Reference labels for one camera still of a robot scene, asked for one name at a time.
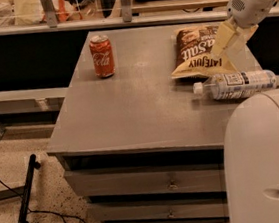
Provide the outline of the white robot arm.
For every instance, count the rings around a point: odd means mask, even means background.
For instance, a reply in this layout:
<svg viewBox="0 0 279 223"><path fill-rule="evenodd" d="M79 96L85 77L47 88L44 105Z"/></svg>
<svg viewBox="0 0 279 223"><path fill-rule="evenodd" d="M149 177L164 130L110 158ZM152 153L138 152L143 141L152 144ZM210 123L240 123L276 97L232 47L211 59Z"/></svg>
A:
<svg viewBox="0 0 279 223"><path fill-rule="evenodd" d="M213 54L233 51L242 30L265 19L276 0L229 0ZM230 117L224 169L230 223L279 223L279 89L253 95Z"/></svg>

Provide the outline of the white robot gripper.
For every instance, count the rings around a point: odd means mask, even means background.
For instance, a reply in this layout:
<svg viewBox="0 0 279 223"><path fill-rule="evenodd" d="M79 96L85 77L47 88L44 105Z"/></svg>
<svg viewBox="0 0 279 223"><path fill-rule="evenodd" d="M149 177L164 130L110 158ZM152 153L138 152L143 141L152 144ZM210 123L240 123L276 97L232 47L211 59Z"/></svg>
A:
<svg viewBox="0 0 279 223"><path fill-rule="evenodd" d="M258 29L276 0L229 0L226 6L228 20L219 24L210 54L214 60L226 54L236 57Z"/></svg>

